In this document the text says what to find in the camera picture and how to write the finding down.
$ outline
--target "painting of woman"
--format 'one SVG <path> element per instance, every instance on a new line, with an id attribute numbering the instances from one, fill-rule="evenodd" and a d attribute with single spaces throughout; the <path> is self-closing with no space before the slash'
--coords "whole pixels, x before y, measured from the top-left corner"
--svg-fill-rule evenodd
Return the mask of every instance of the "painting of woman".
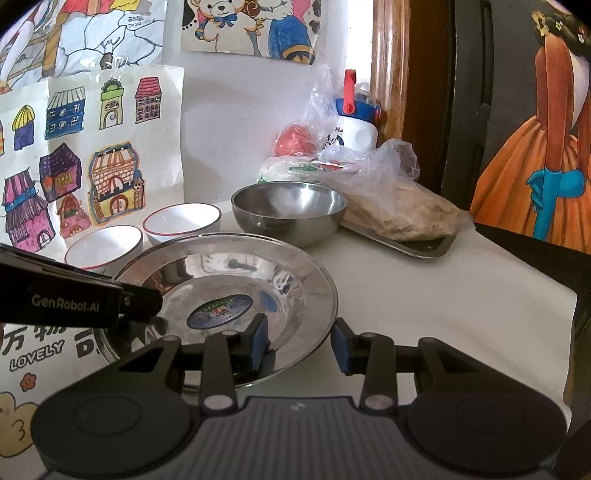
<path id="1" fill-rule="evenodd" d="M 551 15 L 532 13 L 537 112 L 482 173 L 470 212 L 478 223 L 591 254 L 591 37 L 547 2 Z"/>

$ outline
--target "purple house drawing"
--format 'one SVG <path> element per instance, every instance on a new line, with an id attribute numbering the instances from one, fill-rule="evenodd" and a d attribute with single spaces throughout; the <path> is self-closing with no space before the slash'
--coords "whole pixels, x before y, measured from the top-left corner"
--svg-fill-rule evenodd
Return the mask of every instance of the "purple house drawing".
<path id="1" fill-rule="evenodd" d="M 29 169 L 5 180 L 2 205 L 13 247 L 35 253 L 55 237 L 47 202 L 37 195 Z"/>
<path id="2" fill-rule="evenodd" d="M 80 188 L 82 164 L 66 143 L 39 161 L 39 176 L 48 202 L 55 202 Z"/>

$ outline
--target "colorful house drawing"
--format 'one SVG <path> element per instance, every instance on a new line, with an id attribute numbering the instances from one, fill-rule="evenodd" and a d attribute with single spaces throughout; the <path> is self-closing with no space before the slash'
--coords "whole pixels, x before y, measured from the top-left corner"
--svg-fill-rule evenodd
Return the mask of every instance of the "colorful house drawing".
<path id="1" fill-rule="evenodd" d="M 85 102 L 84 87 L 57 92 L 47 107 L 45 138 L 49 140 L 82 130 Z"/>
<path id="2" fill-rule="evenodd" d="M 123 87 L 116 79 L 108 80 L 100 92 L 99 130 L 123 123 Z"/>
<path id="3" fill-rule="evenodd" d="M 48 202 L 80 188 L 82 164 L 66 143 L 39 160 L 39 176 Z"/>
<path id="4" fill-rule="evenodd" d="M 90 226 L 90 219 L 82 209 L 82 202 L 71 193 L 61 201 L 57 214 L 60 216 L 60 235 L 63 238 L 70 238 Z"/>
<path id="5" fill-rule="evenodd" d="M 158 77 L 144 77 L 135 92 L 135 123 L 160 118 L 162 90 Z"/>
<path id="6" fill-rule="evenodd" d="M 139 155 L 130 143 L 95 153 L 89 178 L 90 210 L 96 223 L 145 207 Z"/>
<path id="7" fill-rule="evenodd" d="M 47 202 L 37 195 L 29 169 L 5 180 L 2 205 L 6 211 L 6 233 L 13 247 L 35 253 L 55 237 Z"/>
<path id="8" fill-rule="evenodd" d="M 0 157 L 4 155 L 4 127 L 0 122 Z"/>
<path id="9" fill-rule="evenodd" d="M 33 145 L 35 140 L 35 112 L 31 105 L 22 107 L 14 121 L 12 122 L 12 130 L 14 131 L 14 150 L 20 150 L 28 145 Z"/>

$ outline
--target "pink house drawing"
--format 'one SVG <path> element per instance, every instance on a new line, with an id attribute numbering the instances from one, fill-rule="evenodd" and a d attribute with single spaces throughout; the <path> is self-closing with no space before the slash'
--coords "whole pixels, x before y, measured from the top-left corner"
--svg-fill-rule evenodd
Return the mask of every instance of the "pink house drawing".
<path id="1" fill-rule="evenodd" d="M 13 247 L 35 253 L 55 237 L 47 202 L 37 195 L 29 169 L 5 180 L 2 205 L 6 211 L 6 233 Z"/>
<path id="2" fill-rule="evenodd" d="M 90 226 L 90 219 L 82 209 L 82 202 L 71 193 L 61 201 L 57 214 L 60 216 L 60 235 L 63 238 L 70 238 Z"/>

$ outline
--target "blue ribbon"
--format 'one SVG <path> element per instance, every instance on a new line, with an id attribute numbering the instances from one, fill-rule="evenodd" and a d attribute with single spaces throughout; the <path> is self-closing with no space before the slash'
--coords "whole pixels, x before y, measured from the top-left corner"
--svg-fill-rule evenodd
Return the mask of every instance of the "blue ribbon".
<path id="1" fill-rule="evenodd" d="M 7 203 L 4 206 L 4 210 L 6 211 L 6 213 L 8 213 L 8 212 L 14 210 L 16 207 L 18 207 L 25 200 L 28 200 L 29 198 L 34 197 L 36 194 L 37 194 L 37 192 L 35 191 L 35 187 L 33 186 L 30 189 L 21 193 L 18 197 L 16 197 L 10 203 Z"/>
<path id="2" fill-rule="evenodd" d="M 215 23 L 222 23 L 220 25 L 220 28 L 223 28 L 224 25 L 227 25 L 228 27 L 233 27 L 234 24 L 232 22 L 235 22 L 236 20 L 238 20 L 238 15 L 236 14 L 228 15 L 227 17 L 213 17 L 213 21 Z"/>

